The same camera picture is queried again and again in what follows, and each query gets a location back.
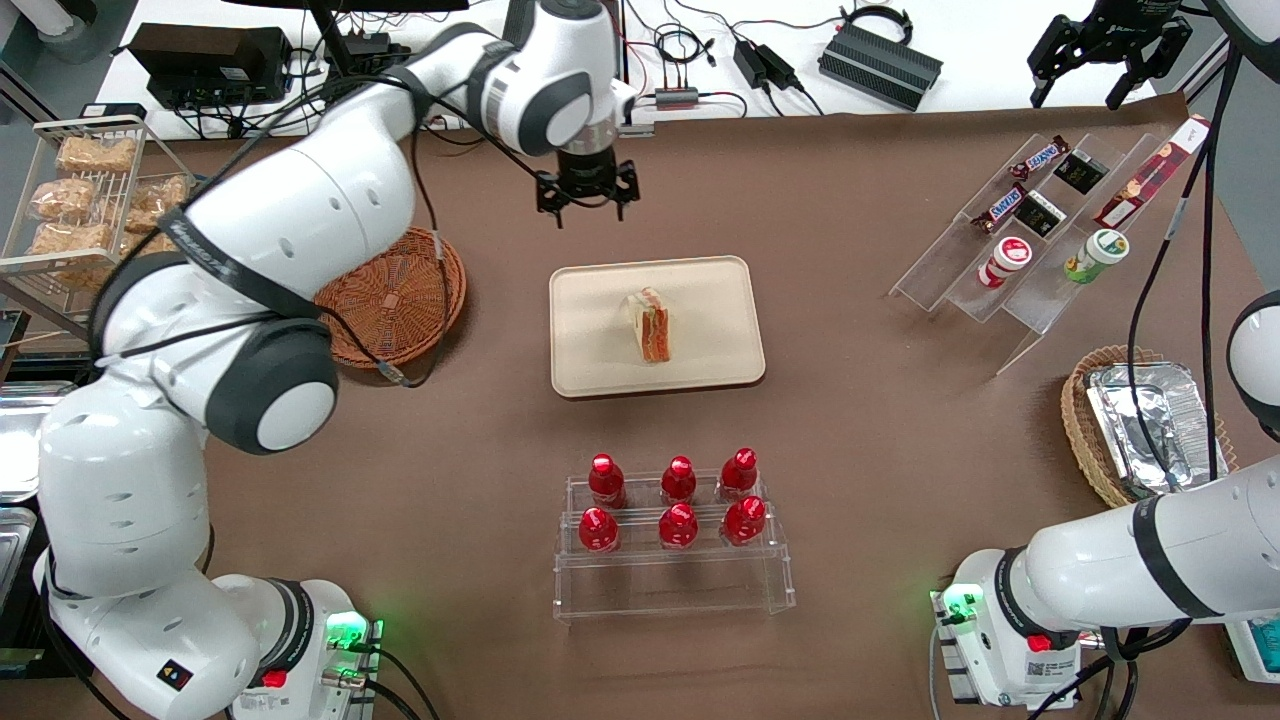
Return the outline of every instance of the brown tablecloth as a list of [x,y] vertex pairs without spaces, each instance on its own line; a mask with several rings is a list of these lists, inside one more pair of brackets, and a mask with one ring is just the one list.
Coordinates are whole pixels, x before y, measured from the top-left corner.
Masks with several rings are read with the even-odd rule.
[[[1181,181],[1133,229],[1133,256],[998,379],[1016,324],[929,316],[886,292],[1032,132],[1128,147],[1184,117],[1166,97],[1120,113],[664,124],[618,145],[644,192],[627,220],[572,209],[564,231],[534,211],[531,181],[493,149],[440,158],[454,149],[425,140],[426,182],[470,278],[445,363],[413,392],[344,383],[333,420],[296,451],[262,459],[211,443],[212,570],[339,583],[387,620],[387,647],[449,720],[924,719],[927,592],[938,578],[974,550],[1105,509],[1075,469],[1059,388],[1080,356],[1124,342]],[[210,172],[230,149],[180,150]],[[1201,206],[1140,333],[1192,366]],[[1261,287],[1221,213],[1217,231],[1219,407],[1247,465],[1274,446],[1221,357]],[[554,393],[552,272],[717,254],[750,264],[763,382],[576,402]],[[760,454],[791,541],[797,607],[572,629],[552,619],[566,474],[599,451],[639,471],[677,452],[710,465],[744,445]],[[1228,657],[1216,628],[1146,656],[1132,717],[1275,717],[1280,688],[1235,679]],[[1019,716],[952,706],[945,679],[938,688],[945,717]],[[1088,697],[1075,715],[1092,714],[1096,689]],[[74,680],[0,683],[0,716],[106,717]]]

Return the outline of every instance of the clear acrylic stand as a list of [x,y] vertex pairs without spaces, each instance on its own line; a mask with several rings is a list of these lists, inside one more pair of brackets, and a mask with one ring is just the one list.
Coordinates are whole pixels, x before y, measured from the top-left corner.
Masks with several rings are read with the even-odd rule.
[[570,624],[582,618],[613,615],[672,615],[726,610],[764,610],[773,615],[795,607],[791,555],[777,509],[764,482],[754,493],[765,501],[764,532],[744,547],[719,538],[728,503],[714,496],[718,469],[696,470],[694,514],[698,539],[680,551],[666,550],[658,539],[658,519],[666,511],[659,486],[662,474],[628,477],[627,507],[611,510],[618,521],[621,547],[609,553],[588,552],[577,538],[582,512],[593,506],[586,477],[566,482],[566,509],[561,514],[556,548],[557,620]]
[[[1075,147],[1110,169],[1088,195],[1078,192],[1053,174],[1060,159],[1023,182],[1023,187],[1037,191],[1066,215],[1046,237],[1038,236],[1018,218],[1009,218],[989,236],[972,225],[970,220],[989,209],[1012,187],[1015,179],[1009,174],[1009,167],[1021,163],[1048,143],[1047,137],[1033,135],[960,209],[946,232],[890,291],[891,296],[906,296],[927,313],[932,313],[946,300],[979,323],[986,323],[1001,309],[1014,316],[1027,327],[1027,336],[996,372],[997,375],[1044,338],[1084,287],[1066,278],[1064,263],[1080,249],[1085,238],[1101,229],[1093,220],[1094,215],[1161,146],[1161,141],[1148,133],[1129,152],[1120,152],[1096,136],[1085,135]],[[1132,224],[1140,213],[1142,208],[1120,229]],[[991,258],[996,243],[1009,236],[1020,237],[1032,246],[1032,263],[1000,288],[988,288],[978,282],[978,268]]]

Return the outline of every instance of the red button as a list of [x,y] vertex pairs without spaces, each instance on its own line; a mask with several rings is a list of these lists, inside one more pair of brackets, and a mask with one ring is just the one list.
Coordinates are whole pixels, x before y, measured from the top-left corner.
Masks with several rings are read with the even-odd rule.
[[268,670],[266,673],[262,673],[262,687],[283,688],[284,680],[287,679],[289,679],[289,675],[284,670]]

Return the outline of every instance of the wicker basket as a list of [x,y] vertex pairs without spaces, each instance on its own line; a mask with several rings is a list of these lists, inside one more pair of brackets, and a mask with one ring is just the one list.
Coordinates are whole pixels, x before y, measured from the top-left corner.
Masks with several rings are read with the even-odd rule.
[[[1066,438],[1071,442],[1071,452],[1080,465],[1080,471],[1093,486],[1093,491],[1102,496],[1111,507],[1121,507],[1134,502],[1134,498],[1125,492],[1111,465],[1111,454],[1102,439],[1102,430],[1098,429],[1093,419],[1093,407],[1088,396],[1084,395],[1084,374],[1103,365],[1115,365],[1126,361],[1129,348],[1124,345],[1100,347],[1084,356],[1062,384],[1062,425],[1066,428]],[[1135,348],[1134,363],[1158,363],[1165,357],[1158,352]],[[1222,456],[1226,457],[1226,466],[1230,471],[1239,470],[1235,464],[1235,450],[1226,437],[1222,427],[1222,418],[1215,415],[1217,442],[1222,446]]]
[[[453,327],[466,299],[462,260],[453,246],[440,242],[449,279],[448,319],[431,233],[419,228],[410,228],[387,252],[326,284],[315,300],[337,310],[370,352],[394,365],[408,363]],[[335,360],[352,368],[375,366],[337,322],[328,315],[321,319],[333,333]]]

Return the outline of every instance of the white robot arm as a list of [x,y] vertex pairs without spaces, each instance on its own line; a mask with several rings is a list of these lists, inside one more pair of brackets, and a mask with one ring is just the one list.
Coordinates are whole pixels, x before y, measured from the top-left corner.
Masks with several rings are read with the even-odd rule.
[[[1242,400],[1280,439],[1276,357],[1280,292],[1245,307],[1228,342]],[[940,621],[952,625],[983,702],[1037,707],[1079,669],[1082,632],[1238,623],[1277,609],[1280,456],[1044,528],[1021,548],[978,551],[943,592]]]
[[[324,580],[195,569],[209,532],[211,433],[252,454],[294,447],[328,420],[338,380],[310,299],[387,250],[413,214],[398,141],[440,100],[526,155],[557,150],[544,195],[618,190],[613,28],[595,0],[541,0],[515,49],[477,26],[445,29],[319,131],[166,218],[183,254],[138,256],[104,291],[102,377],[41,430],[50,550],[35,570],[51,619],[120,693],[163,720],[340,719],[367,623]],[[559,208],[541,208],[558,211]]]

